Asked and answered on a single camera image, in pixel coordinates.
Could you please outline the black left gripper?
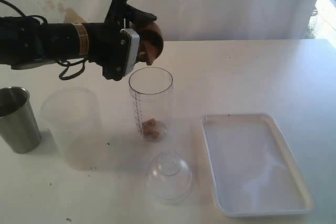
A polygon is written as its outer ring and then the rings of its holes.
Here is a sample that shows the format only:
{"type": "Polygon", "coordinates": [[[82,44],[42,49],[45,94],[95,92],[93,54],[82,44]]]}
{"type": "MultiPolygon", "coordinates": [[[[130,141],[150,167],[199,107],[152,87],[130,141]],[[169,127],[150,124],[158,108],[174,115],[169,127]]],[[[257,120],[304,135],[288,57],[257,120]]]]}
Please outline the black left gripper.
{"type": "Polygon", "coordinates": [[[102,67],[102,75],[107,80],[121,80],[124,77],[127,59],[128,40],[121,30],[132,23],[155,22],[157,17],[139,10],[129,4],[128,0],[112,0],[104,22],[86,23],[89,36],[89,62],[102,67]]]}

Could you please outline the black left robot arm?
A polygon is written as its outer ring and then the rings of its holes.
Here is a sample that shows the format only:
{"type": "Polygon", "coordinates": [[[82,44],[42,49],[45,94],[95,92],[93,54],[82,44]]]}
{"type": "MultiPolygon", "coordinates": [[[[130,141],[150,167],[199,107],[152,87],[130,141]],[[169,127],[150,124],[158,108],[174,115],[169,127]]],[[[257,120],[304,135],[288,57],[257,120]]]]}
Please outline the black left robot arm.
{"type": "Polygon", "coordinates": [[[112,0],[101,23],[49,23],[39,15],[1,18],[1,64],[25,70],[58,64],[95,63],[108,80],[119,81],[138,62],[151,65],[163,51],[157,17],[112,0]]]}

